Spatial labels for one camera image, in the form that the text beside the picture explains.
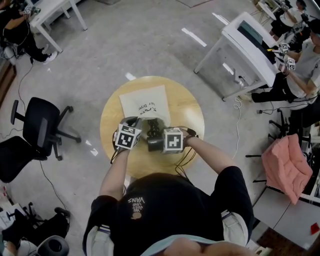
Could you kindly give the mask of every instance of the pink cloth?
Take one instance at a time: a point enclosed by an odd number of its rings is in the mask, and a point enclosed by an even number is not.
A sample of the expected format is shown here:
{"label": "pink cloth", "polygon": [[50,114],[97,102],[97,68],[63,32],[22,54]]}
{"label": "pink cloth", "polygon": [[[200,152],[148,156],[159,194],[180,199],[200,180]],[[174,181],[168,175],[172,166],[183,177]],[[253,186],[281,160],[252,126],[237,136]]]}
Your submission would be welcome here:
{"label": "pink cloth", "polygon": [[299,145],[297,134],[276,139],[263,153],[266,184],[284,192],[295,205],[313,171]]}

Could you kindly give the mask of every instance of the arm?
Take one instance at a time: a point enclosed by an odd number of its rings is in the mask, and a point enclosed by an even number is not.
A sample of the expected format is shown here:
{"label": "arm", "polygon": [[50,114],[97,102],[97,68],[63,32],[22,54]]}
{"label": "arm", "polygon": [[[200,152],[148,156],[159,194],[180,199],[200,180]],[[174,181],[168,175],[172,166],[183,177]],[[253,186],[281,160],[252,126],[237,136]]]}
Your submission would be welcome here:
{"label": "arm", "polygon": [[16,246],[10,241],[7,241],[6,243],[7,243],[7,245],[6,245],[6,248],[4,249],[4,251],[2,252],[2,255],[3,256],[17,256],[18,251],[17,251]]}
{"label": "arm", "polygon": [[288,71],[288,76],[290,76],[293,81],[305,92],[305,94],[309,95],[317,89],[314,82],[310,79],[308,83],[302,81],[299,77],[297,77],[293,72]]}
{"label": "arm", "polygon": [[0,10],[2,10],[3,8],[6,8],[9,5],[10,5],[10,0],[2,0],[0,2]]}
{"label": "arm", "polygon": [[192,147],[217,174],[220,174],[229,166],[236,166],[231,157],[221,151],[221,149],[197,137],[189,138],[186,144]]}
{"label": "arm", "polygon": [[294,59],[295,62],[298,62],[301,54],[302,54],[302,51],[300,51],[300,52],[289,51],[286,55],[288,55],[290,58]]}
{"label": "arm", "polygon": [[289,10],[286,11],[286,14],[288,14],[290,20],[292,20],[293,23],[298,23],[296,17],[293,16],[293,15],[289,12]]}
{"label": "arm", "polygon": [[103,179],[99,196],[110,196],[117,200],[123,197],[129,153],[130,150],[124,150],[115,158]]}

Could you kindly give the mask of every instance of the chair armrest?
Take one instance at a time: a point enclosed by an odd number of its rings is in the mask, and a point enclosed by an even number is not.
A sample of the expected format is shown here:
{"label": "chair armrest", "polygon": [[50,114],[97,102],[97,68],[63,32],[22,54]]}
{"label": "chair armrest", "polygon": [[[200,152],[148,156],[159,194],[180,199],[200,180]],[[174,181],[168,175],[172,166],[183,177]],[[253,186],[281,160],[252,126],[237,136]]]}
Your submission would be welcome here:
{"label": "chair armrest", "polygon": [[19,104],[19,101],[16,99],[13,103],[12,111],[11,111],[11,124],[13,125],[15,124],[15,119],[19,119],[22,122],[25,121],[25,117],[17,112],[18,104]]}
{"label": "chair armrest", "polygon": [[15,119],[16,119],[16,113],[17,113],[17,108],[18,108],[19,101],[16,99],[13,103],[12,106],[12,111],[11,111],[11,124],[15,124]]}
{"label": "chair armrest", "polygon": [[44,117],[41,120],[40,130],[38,134],[37,146],[43,148],[47,137],[48,120]]}

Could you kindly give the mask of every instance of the round wooden table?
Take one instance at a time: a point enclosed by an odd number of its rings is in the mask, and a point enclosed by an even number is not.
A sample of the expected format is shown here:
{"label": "round wooden table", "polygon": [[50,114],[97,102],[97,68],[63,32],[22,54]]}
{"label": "round wooden table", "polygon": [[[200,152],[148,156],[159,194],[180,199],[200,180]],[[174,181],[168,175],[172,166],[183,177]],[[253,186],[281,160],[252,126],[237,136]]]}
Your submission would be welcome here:
{"label": "round wooden table", "polygon": [[[186,126],[191,128],[203,139],[205,134],[204,116],[194,96],[184,86],[168,78],[145,76],[122,85],[111,95],[104,106],[100,122],[100,136],[102,146],[109,159],[115,151],[112,144],[113,133],[124,118],[119,96],[162,85],[165,86],[171,126]],[[129,154],[127,173],[137,179],[152,173],[176,174],[175,164],[187,154],[189,149],[187,147],[183,153],[179,154],[161,154],[160,151],[148,152],[147,142],[141,138]],[[189,153],[182,164],[190,159],[189,156],[192,156],[192,152]],[[183,168],[188,168],[195,159]]]}

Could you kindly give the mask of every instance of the black pants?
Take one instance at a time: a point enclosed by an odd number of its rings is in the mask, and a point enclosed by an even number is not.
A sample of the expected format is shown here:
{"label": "black pants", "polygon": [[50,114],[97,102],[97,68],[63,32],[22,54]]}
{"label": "black pants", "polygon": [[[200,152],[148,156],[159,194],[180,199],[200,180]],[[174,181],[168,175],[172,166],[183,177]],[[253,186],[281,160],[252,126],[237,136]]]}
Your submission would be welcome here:
{"label": "black pants", "polygon": [[287,83],[286,76],[283,73],[278,73],[275,76],[273,87],[269,92],[252,93],[254,102],[293,102],[297,97],[293,95]]}
{"label": "black pants", "polygon": [[26,25],[20,26],[17,29],[7,29],[4,34],[5,37],[10,43],[19,45],[18,52],[23,49],[32,59],[44,62],[48,58],[48,55],[43,54],[42,49],[37,47],[33,34],[28,30],[29,28]]}
{"label": "black pants", "polygon": [[12,242],[18,247],[20,239],[26,238],[29,242],[39,246],[45,239],[57,235],[65,238],[69,223],[60,213],[46,220],[42,225],[34,228],[27,218],[18,210],[15,210],[15,221],[5,230],[2,230],[3,240]]}

